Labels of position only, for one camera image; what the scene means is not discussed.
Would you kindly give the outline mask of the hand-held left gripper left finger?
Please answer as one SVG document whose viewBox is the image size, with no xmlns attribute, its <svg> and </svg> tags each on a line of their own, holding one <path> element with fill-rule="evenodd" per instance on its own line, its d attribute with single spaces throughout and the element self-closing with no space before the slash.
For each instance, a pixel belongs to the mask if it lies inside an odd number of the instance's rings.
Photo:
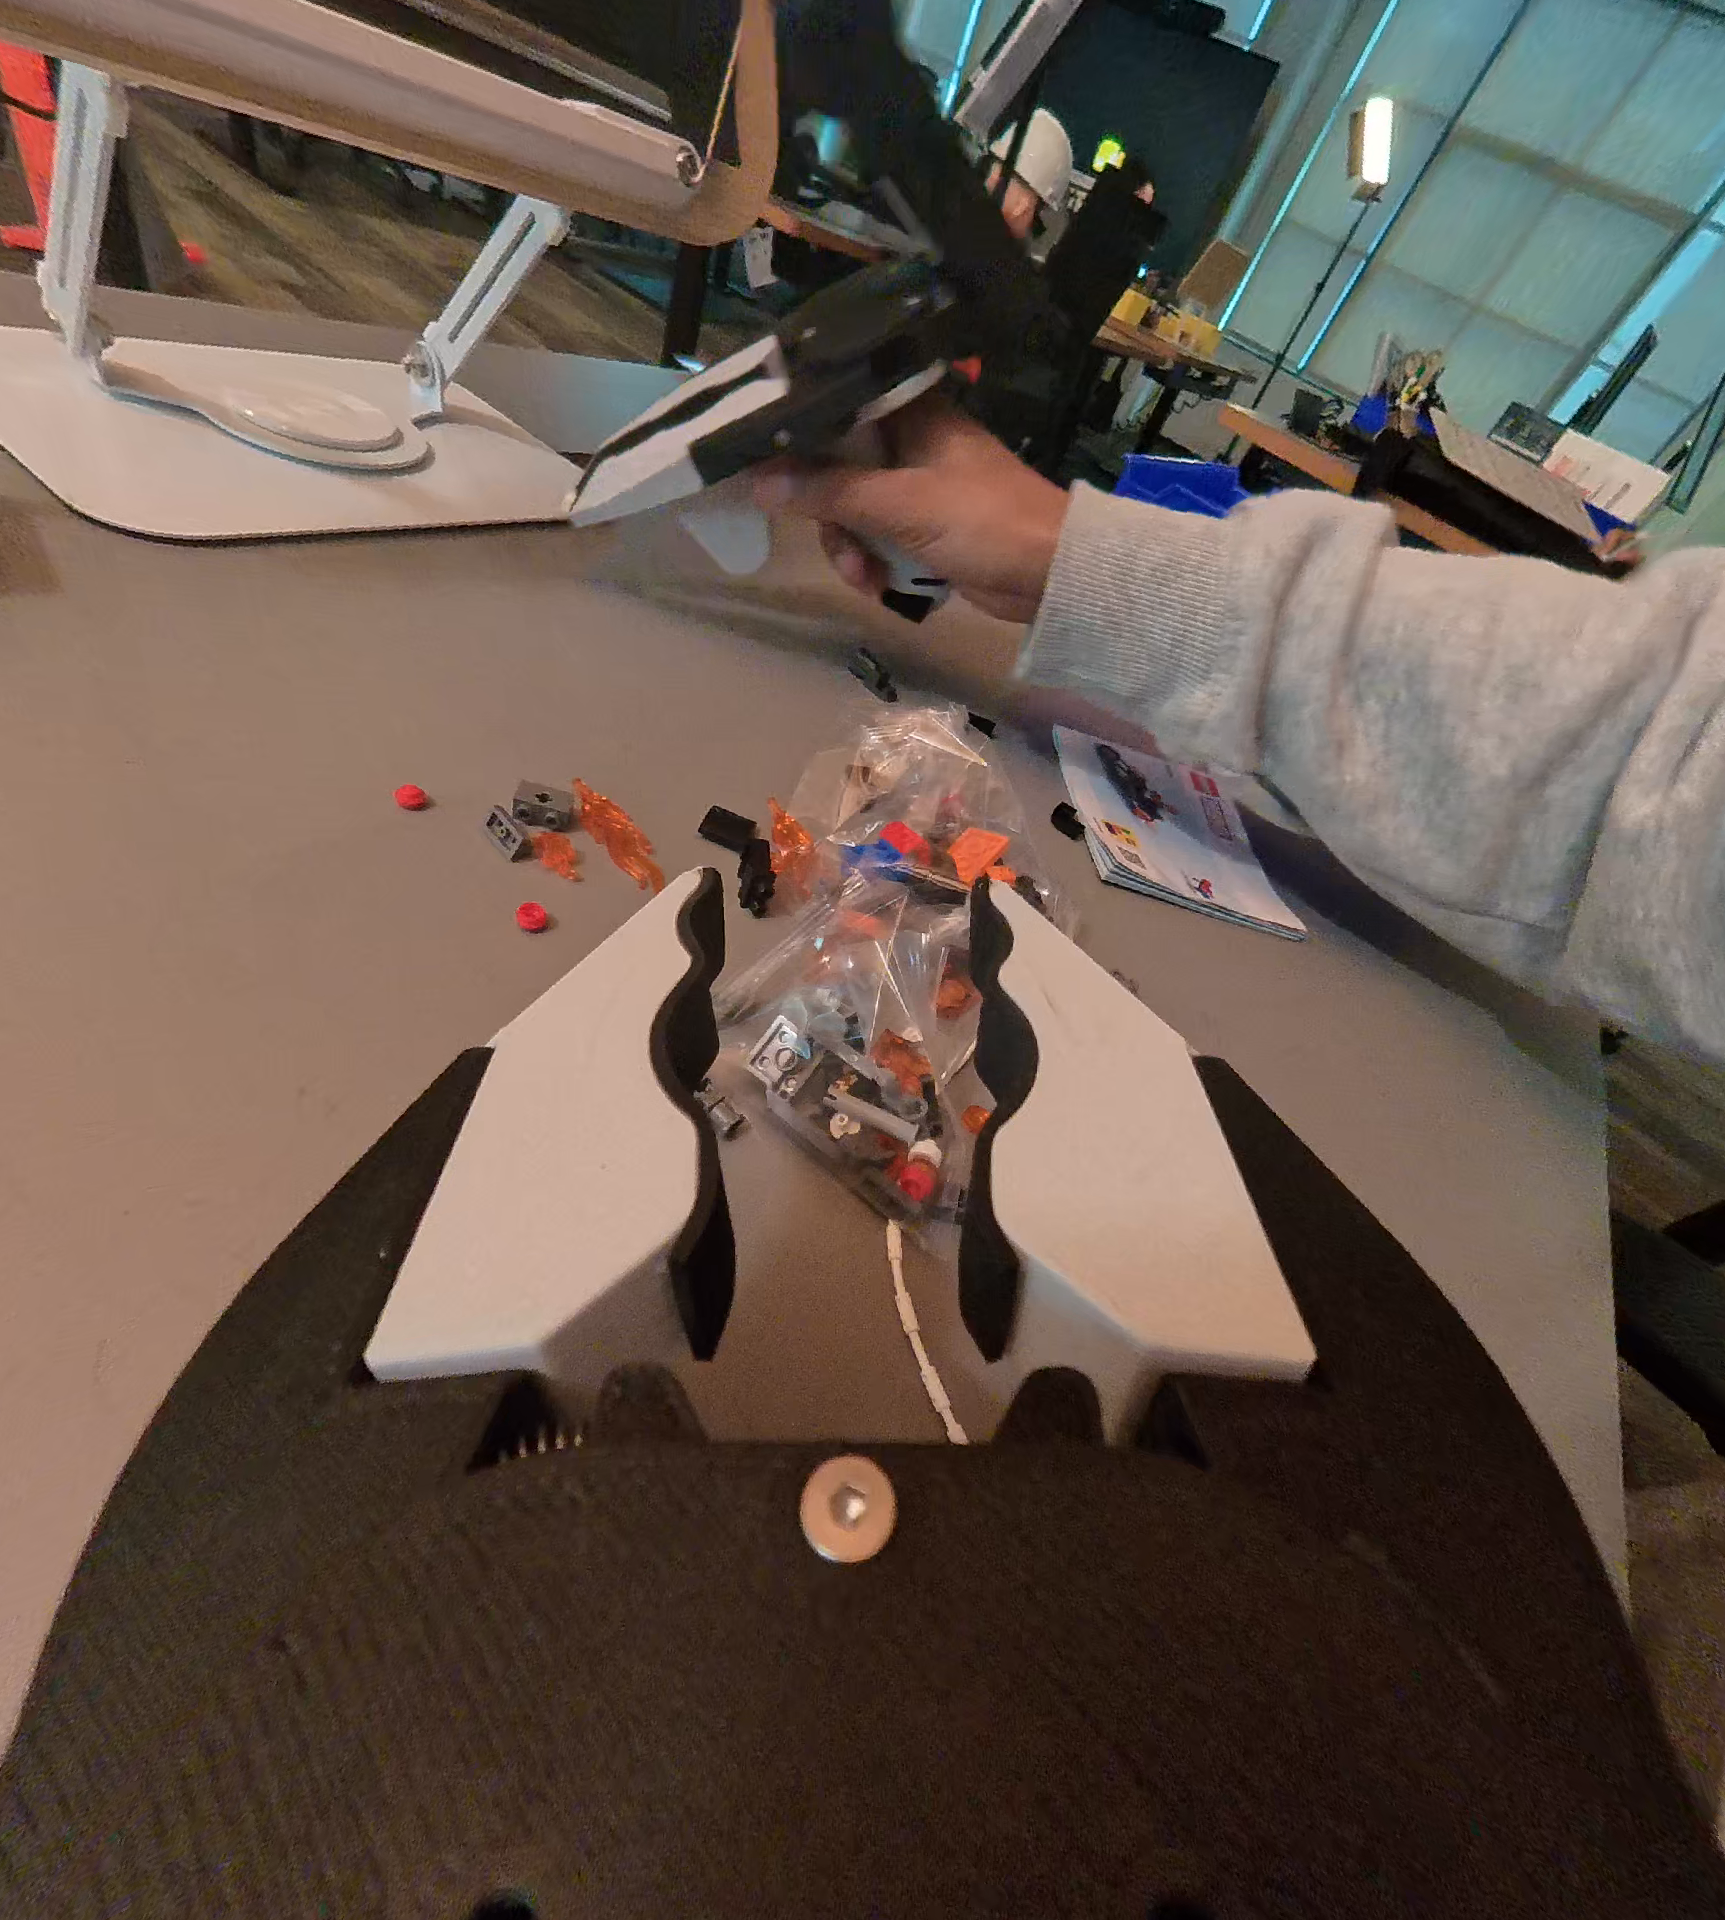
<svg viewBox="0 0 1725 1920">
<path fill-rule="evenodd" d="M 736 1268 L 700 1099 L 723 964 L 723 877 L 694 868 L 489 1038 L 368 1376 L 530 1373 L 589 1403 L 621 1366 L 716 1356 Z"/>
</svg>

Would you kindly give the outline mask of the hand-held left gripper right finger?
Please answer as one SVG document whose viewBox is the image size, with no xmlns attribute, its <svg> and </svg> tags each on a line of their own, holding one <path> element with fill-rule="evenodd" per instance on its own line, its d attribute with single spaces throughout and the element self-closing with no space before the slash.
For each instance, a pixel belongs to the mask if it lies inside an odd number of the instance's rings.
<svg viewBox="0 0 1725 1920">
<path fill-rule="evenodd" d="M 1317 1350 L 1189 1044 L 1009 883 L 969 899 L 973 1134 L 954 1297 L 1002 1389 L 1078 1375 L 1103 1441 L 1167 1380 Z"/>
</svg>

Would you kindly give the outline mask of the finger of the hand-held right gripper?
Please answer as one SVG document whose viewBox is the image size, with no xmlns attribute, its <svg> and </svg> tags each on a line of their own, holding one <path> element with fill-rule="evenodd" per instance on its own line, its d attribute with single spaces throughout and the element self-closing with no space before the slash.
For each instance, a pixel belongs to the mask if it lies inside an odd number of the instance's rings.
<svg viewBox="0 0 1725 1920">
<path fill-rule="evenodd" d="M 694 445 L 716 426 L 720 404 L 640 414 L 599 445 L 565 498 L 565 523 L 582 528 L 656 511 L 700 492 L 708 480 Z"/>
<path fill-rule="evenodd" d="M 791 365 L 782 333 L 694 372 L 599 445 L 599 459 L 745 466 L 788 445 Z"/>
</svg>

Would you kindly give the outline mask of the clear bag of lego pieces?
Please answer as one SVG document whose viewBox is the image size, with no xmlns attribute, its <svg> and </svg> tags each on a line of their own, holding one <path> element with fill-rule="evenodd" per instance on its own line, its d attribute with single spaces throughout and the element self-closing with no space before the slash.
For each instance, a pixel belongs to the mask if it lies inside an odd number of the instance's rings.
<svg viewBox="0 0 1725 1920">
<path fill-rule="evenodd" d="M 801 910 L 770 907 L 765 947 L 712 987 L 725 1063 L 840 1188 L 942 1240 L 993 1113 L 973 890 L 1011 889 L 1065 934 L 1078 920 L 967 705 L 884 703 L 776 798 L 819 841 L 821 877 Z"/>
</svg>

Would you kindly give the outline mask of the person's right forearm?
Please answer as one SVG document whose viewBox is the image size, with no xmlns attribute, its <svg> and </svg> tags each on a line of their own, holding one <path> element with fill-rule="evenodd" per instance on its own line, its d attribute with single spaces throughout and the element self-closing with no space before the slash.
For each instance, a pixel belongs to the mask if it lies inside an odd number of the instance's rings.
<svg viewBox="0 0 1725 1920">
<path fill-rule="evenodd" d="M 1329 492 L 1075 489 L 1019 676 L 1262 780 L 1535 995 L 1725 1067 L 1725 549 L 1611 582 L 1406 549 Z"/>
</svg>

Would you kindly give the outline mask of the large orange flame lego piece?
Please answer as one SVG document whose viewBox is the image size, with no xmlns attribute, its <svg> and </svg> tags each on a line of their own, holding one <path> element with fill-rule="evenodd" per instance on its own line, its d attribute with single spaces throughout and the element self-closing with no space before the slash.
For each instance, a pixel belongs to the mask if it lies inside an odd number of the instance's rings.
<svg viewBox="0 0 1725 1920">
<path fill-rule="evenodd" d="M 589 787 L 586 780 L 573 778 L 571 797 L 581 829 L 640 890 L 656 895 L 665 886 L 665 877 L 649 835 L 621 803 Z"/>
</svg>

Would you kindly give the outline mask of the lego instruction booklet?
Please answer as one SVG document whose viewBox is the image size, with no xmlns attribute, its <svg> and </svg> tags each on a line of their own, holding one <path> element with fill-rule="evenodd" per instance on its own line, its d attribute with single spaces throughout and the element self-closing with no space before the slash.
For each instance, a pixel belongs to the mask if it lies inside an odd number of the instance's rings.
<svg viewBox="0 0 1725 1920">
<path fill-rule="evenodd" d="M 1284 941 L 1308 937 L 1257 862 L 1223 774 L 1067 726 L 1053 726 L 1051 745 L 1103 883 Z"/>
</svg>

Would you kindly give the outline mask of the person's right hand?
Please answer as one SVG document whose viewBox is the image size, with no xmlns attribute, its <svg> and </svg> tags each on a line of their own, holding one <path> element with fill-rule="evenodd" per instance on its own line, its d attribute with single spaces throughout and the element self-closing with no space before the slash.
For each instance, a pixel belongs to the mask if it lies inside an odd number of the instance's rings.
<svg viewBox="0 0 1725 1920">
<path fill-rule="evenodd" d="M 835 576 L 889 588 L 889 555 L 961 592 L 975 612 L 1027 625 L 1045 598 L 1070 498 L 950 402 L 926 398 L 889 419 L 881 465 L 770 459 L 754 500 L 814 523 Z"/>
</svg>

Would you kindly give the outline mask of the blue plastic bin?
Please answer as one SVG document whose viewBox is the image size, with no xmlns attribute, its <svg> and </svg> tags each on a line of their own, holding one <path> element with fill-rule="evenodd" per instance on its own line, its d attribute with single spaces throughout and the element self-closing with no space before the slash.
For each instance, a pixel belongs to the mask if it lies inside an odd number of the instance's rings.
<svg viewBox="0 0 1725 1920">
<path fill-rule="evenodd" d="M 1224 519 L 1250 498 L 1235 465 L 1158 452 L 1126 454 L 1110 492 L 1117 500 L 1207 519 Z"/>
</svg>

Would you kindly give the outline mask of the dark screen with tan edge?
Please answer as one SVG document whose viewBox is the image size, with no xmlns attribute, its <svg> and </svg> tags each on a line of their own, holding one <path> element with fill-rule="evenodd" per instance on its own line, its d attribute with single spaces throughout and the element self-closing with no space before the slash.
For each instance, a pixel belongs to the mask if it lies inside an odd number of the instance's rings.
<svg viewBox="0 0 1725 1920">
<path fill-rule="evenodd" d="M 742 235 L 780 152 L 775 4 L 410 3 L 424 44 L 524 83 L 589 157 L 586 210 L 640 210 L 681 242 Z"/>
</svg>

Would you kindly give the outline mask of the white folding stand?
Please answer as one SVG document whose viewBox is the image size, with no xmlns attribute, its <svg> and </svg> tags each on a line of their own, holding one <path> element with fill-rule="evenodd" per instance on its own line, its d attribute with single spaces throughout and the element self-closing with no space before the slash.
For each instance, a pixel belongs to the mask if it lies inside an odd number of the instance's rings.
<svg viewBox="0 0 1725 1920">
<path fill-rule="evenodd" d="M 0 325 L 0 449 L 59 502 L 150 541 L 557 523 L 578 470 L 461 384 L 524 278 L 586 210 L 697 235 L 731 129 L 742 18 L 618 54 L 496 4 L 0 4 L 59 59 L 36 294 Z M 166 90 L 514 195 L 400 358 L 143 338 L 97 314 L 116 159 Z"/>
</svg>

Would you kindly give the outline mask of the wooden desk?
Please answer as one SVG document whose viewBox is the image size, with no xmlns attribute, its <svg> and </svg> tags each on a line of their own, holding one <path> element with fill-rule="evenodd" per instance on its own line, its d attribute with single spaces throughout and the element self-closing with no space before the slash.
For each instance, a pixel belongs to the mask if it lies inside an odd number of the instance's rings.
<svg viewBox="0 0 1725 1920">
<path fill-rule="evenodd" d="M 1276 466 L 1294 470 L 1298 483 L 1317 486 L 1344 498 L 1370 500 L 1393 516 L 1403 541 L 1426 549 L 1468 560 L 1537 556 L 1593 579 L 1617 581 L 1641 568 L 1649 560 L 1636 530 L 1611 530 L 1592 543 L 1580 543 L 1546 519 L 1520 523 L 1518 530 L 1526 534 L 1527 541 L 1516 538 L 1516 525 L 1506 528 L 1506 538 L 1492 541 L 1487 534 L 1496 530 L 1500 523 L 1495 516 L 1483 519 L 1480 515 L 1468 515 L 1467 498 L 1449 500 L 1436 492 L 1428 500 L 1413 500 L 1380 486 L 1370 489 L 1359 480 L 1362 459 L 1298 435 L 1281 422 L 1262 419 L 1257 409 L 1242 407 L 1232 401 L 1218 404 L 1218 426 L 1242 447 L 1242 465 L 1267 459 Z"/>
</svg>

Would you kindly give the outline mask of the studio light on stand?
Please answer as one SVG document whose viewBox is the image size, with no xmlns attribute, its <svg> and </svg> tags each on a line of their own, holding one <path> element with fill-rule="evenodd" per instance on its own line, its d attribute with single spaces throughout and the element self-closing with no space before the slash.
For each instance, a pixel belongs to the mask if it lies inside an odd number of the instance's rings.
<svg viewBox="0 0 1725 1920">
<path fill-rule="evenodd" d="M 1320 307 L 1329 289 L 1329 282 L 1339 272 L 1344 257 L 1351 254 L 1364 217 L 1380 204 L 1380 196 L 1393 173 L 1393 145 L 1396 145 L 1396 105 L 1386 94 L 1372 94 L 1351 112 L 1347 125 L 1347 182 L 1351 182 L 1351 202 L 1355 206 L 1351 225 L 1344 230 L 1340 238 L 1329 250 L 1321 272 L 1308 289 L 1308 298 L 1298 318 L 1288 325 L 1281 349 L 1276 349 L 1267 372 L 1257 378 L 1257 389 L 1252 394 L 1256 409 L 1261 409 L 1264 396 L 1270 394 L 1270 387 L 1288 363 L 1290 349 L 1295 349 L 1295 342 L 1304 330 L 1304 325 L 1313 319 L 1314 311 Z"/>
</svg>

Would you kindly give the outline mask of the black computer monitor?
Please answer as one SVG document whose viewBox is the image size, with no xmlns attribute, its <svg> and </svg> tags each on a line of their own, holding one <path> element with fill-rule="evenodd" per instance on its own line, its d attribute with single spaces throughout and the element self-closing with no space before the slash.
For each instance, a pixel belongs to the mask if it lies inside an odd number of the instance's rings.
<svg viewBox="0 0 1725 1920">
<path fill-rule="evenodd" d="M 1687 511 L 1701 490 L 1713 454 L 1725 440 L 1725 370 L 1707 401 L 1698 407 L 1684 439 L 1665 454 L 1665 490 L 1661 505 L 1668 511 Z"/>
<path fill-rule="evenodd" d="M 1634 342 L 1623 351 L 1605 377 L 1563 414 L 1563 428 L 1592 439 L 1596 428 L 1616 409 L 1621 396 L 1634 384 L 1657 343 L 1657 332 L 1652 325 L 1641 326 Z"/>
</svg>

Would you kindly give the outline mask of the red frame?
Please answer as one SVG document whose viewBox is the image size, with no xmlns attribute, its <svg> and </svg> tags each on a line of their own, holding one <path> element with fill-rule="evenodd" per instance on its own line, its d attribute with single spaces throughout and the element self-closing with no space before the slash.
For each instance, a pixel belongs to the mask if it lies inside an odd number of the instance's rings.
<svg viewBox="0 0 1725 1920">
<path fill-rule="evenodd" d="M 0 238 L 9 249 L 40 255 L 57 170 L 57 61 L 27 44 L 0 41 L 0 105 L 33 206 L 31 221 L 0 228 Z"/>
</svg>

